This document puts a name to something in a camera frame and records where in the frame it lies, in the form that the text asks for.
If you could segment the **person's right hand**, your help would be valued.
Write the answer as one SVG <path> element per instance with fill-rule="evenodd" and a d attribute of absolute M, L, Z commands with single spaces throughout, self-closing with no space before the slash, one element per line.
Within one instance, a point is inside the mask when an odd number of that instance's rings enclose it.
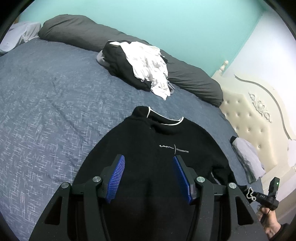
<path fill-rule="evenodd" d="M 276 218 L 276 212 L 264 206 L 260 206 L 256 215 L 259 221 L 261 221 L 261 219 L 265 216 L 262 226 L 268 239 L 272 239 L 281 228 L 281 224 Z"/>

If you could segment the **person's right forearm black sleeve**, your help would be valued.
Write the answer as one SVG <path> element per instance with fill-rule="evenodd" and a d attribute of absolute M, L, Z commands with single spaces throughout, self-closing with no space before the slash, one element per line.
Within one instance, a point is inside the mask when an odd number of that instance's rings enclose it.
<path fill-rule="evenodd" d="M 296 241 L 295 225 L 285 223 L 270 241 Z"/>

